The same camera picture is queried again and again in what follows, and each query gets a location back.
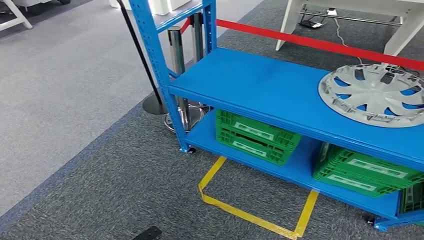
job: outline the red barrier belt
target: red barrier belt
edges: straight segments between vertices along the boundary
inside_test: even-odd
[[[248,33],[248,34],[254,34],[254,35],[259,35],[263,37],[279,39],[279,40],[287,41],[290,43],[311,47],[314,49],[325,50],[328,52],[349,55],[353,57],[368,59],[368,60],[372,60],[376,62],[393,64],[393,65],[416,69],[416,70],[424,70],[424,61],[418,61],[418,60],[413,60],[413,59],[404,58],[404,57],[386,55],[386,54],[382,54],[382,53],[378,53],[374,51],[360,49],[357,47],[343,46],[342,44],[333,43],[329,41],[318,40],[318,39],[313,39],[310,37],[298,36],[298,35],[293,35],[288,33],[282,33],[282,32],[278,32],[274,30],[269,30],[265,28],[245,25],[245,24],[221,20],[221,19],[216,20],[216,25],[223,28],[233,29],[233,30]]]
[[[186,31],[186,29],[189,27],[189,25],[190,25],[190,17],[188,17],[185,20],[184,24],[181,26],[181,30],[180,30],[181,34],[183,34]]]

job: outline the blue metal shelf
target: blue metal shelf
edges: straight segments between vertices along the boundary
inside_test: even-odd
[[[398,209],[399,192],[381,197],[368,197],[342,187],[329,185],[312,178],[314,162],[321,141],[304,136],[284,166],[277,166],[260,158],[228,147],[215,140],[215,111],[208,113],[186,136],[191,145],[225,156],[277,178],[314,189],[321,194],[338,199],[376,215],[394,219]]]
[[[312,188],[345,203],[375,213],[375,228],[424,222],[424,209],[397,214],[399,192],[379,198],[312,179],[320,141],[336,144],[424,172],[421,135],[424,124],[383,128],[353,121],[331,110],[318,95],[318,83],[328,72],[285,61],[217,48],[216,0],[192,0],[166,16],[152,15],[148,0],[129,0],[163,100],[175,127],[180,151],[190,145],[223,155],[278,178]],[[208,53],[171,81],[158,33],[202,11]],[[214,112],[186,134],[176,96],[199,101],[304,135],[285,166],[279,167],[215,141]]]
[[[424,172],[424,124],[384,128],[331,110],[318,95],[325,70],[217,48],[171,82],[171,94]]]

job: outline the round black base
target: round black base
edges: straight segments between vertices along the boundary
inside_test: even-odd
[[[165,105],[165,101],[162,97],[160,99],[162,100],[162,104],[159,104],[158,99],[154,94],[146,97],[143,101],[143,109],[153,115],[167,114],[168,109]]]

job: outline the green plastic crate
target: green plastic crate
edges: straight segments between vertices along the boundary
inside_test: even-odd
[[[237,129],[244,136],[283,149],[294,150],[302,138],[300,134],[220,109],[216,110],[216,128]]]
[[[292,151],[260,142],[243,134],[236,129],[216,127],[216,140],[244,153],[254,155],[270,163],[282,166],[286,163]]]
[[[383,182],[373,182],[363,177],[351,176],[345,171],[336,169],[324,168],[321,171],[319,171],[319,168],[315,169],[313,178],[374,198],[400,190],[397,186],[389,186]]]
[[[405,188],[400,199],[399,213],[424,209],[424,183]]]
[[[320,157],[318,163],[322,169],[341,170],[350,176],[365,177],[370,181],[388,183],[401,189],[424,181],[424,172],[343,147],[324,144],[327,152]]]

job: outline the black pole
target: black pole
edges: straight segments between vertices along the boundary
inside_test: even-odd
[[[141,61],[143,62],[143,66],[144,66],[144,69],[147,73],[148,80],[150,81],[151,87],[153,88],[153,92],[154,92],[154,95],[156,97],[157,103],[154,104],[153,100],[150,99],[148,101],[149,105],[151,105],[151,104],[157,105],[158,104],[159,105],[158,107],[160,108],[160,109],[157,109],[158,107],[150,106],[150,107],[147,107],[149,109],[149,110],[147,110],[146,107],[145,107],[145,104],[143,104],[143,106],[145,107],[144,110],[146,110],[146,112],[149,112],[151,114],[166,114],[168,111],[166,109],[166,106],[163,105],[161,95],[159,95],[158,89],[155,86],[155,81],[153,81],[152,73],[150,72],[150,69],[149,69],[149,66],[147,64],[145,55],[143,54],[143,51],[142,51],[142,47],[140,46],[139,40],[137,39],[136,32],[134,31],[133,25],[131,24],[130,17],[128,16],[127,10],[125,9],[125,5],[122,2],[122,0],[117,0],[117,2],[120,6],[120,10],[122,12],[123,18],[125,19],[125,23],[128,26],[128,30],[131,33],[131,37],[132,37],[132,40],[134,41],[135,47],[137,48],[138,55],[140,56]]]

